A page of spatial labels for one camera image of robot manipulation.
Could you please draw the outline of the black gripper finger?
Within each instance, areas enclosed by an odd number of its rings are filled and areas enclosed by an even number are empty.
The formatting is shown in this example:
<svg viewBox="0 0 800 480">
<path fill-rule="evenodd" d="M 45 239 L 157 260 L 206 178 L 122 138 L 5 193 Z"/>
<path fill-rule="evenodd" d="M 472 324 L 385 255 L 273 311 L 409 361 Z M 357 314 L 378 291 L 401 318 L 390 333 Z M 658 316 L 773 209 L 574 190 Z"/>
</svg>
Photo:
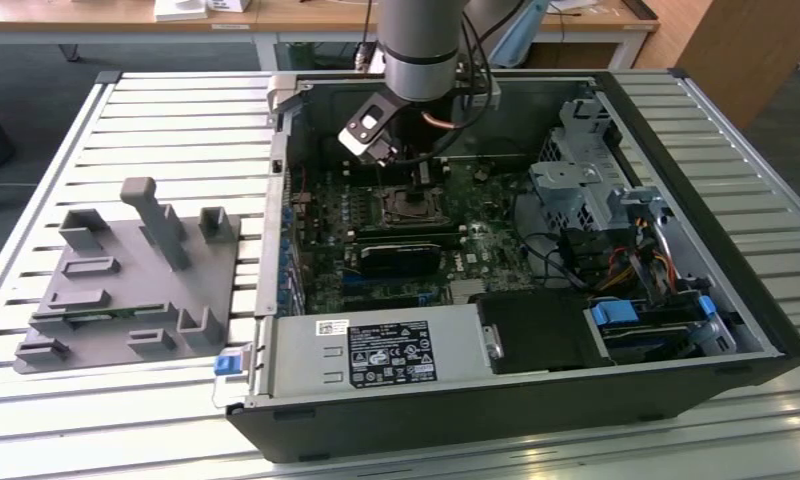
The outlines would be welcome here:
<svg viewBox="0 0 800 480">
<path fill-rule="evenodd" d="M 429 163 L 420 162 L 413 168 L 410 173 L 410 186 L 409 186 L 409 202 L 420 203 L 425 200 L 426 193 L 436 185 L 433 174 L 430 172 Z"/>
</svg>

